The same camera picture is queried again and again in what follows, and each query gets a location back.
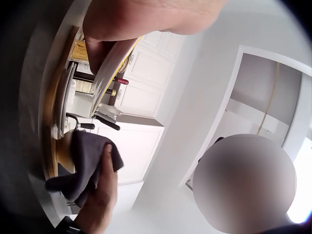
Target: cabinet handle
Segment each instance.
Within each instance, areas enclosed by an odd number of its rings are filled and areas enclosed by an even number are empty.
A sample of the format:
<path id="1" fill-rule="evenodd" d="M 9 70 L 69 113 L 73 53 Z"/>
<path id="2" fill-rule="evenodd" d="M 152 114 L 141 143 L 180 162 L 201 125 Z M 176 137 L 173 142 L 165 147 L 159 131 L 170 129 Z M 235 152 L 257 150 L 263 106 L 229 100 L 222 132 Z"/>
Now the cabinet handle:
<path id="1" fill-rule="evenodd" d="M 129 65 L 132 63 L 134 55 L 131 55 Z"/>
<path id="2" fill-rule="evenodd" d="M 117 99 L 119 99 L 121 96 L 121 90 L 119 90 L 118 94 L 117 94 Z"/>

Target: wristwatch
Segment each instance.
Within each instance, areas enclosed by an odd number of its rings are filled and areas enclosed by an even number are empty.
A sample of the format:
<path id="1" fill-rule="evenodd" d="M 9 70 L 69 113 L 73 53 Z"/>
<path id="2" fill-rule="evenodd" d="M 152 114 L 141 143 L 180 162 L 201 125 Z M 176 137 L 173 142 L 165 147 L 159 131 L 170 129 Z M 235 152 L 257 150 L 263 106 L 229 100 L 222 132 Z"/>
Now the wristwatch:
<path id="1" fill-rule="evenodd" d="M 54 229 L 53 234 L 86 234 L 68 216 L 65 216 L 62 221 Z"/>

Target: kitchen counter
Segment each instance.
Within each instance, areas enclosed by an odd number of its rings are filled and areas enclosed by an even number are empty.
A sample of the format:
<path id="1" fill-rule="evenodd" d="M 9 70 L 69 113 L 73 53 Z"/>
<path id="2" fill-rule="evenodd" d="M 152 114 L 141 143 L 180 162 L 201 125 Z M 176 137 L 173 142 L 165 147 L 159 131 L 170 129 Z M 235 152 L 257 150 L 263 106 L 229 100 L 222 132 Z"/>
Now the kitchen counter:
<path id="1" fill-rule="evenodd" d="M 89 2 L 28 1 L 4 25 L 0 41 L 5 87 L 0 98 L 0 203 L 31 233 L 52 229 L 69 215 L 64 197 L 44 188 L 48 174 L 42 114 L 52 72 L 72 26 L 82 25 Z"/>

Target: wine label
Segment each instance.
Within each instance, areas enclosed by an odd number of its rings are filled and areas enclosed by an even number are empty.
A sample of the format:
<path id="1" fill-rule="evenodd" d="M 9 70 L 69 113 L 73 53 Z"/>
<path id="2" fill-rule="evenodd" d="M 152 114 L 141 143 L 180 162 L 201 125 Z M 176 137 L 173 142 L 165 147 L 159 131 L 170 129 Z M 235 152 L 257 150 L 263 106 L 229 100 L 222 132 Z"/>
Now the wine label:
<path id="1" fill-rule="evenodd" d="M 75 81 L 77 92 L 93 94 L 93 83 L 76 79 Z"/>

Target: person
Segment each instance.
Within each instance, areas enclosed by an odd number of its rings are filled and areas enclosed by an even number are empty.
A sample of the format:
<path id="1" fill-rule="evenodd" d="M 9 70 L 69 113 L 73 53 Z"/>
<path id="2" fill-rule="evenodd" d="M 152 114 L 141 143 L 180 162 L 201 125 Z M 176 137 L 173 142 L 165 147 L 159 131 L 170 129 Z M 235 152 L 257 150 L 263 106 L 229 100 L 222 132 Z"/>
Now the person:
<path id="1" fill-rule="evenodd" d="M 216 20 L 224 3 L 225 0 L 93 0 L 83 21 L 91 71 L 97 73 L 115 41 L 153 31 L 198 33 Z M 98 187 L 72 224 L 86 234 L 104 233 L 117 201 L 117 173 L 113 171 L 110 151 L 111 145 L 106 145 Z M 62 225 L 61 222 L 56 229 L 62 229 Z"/>

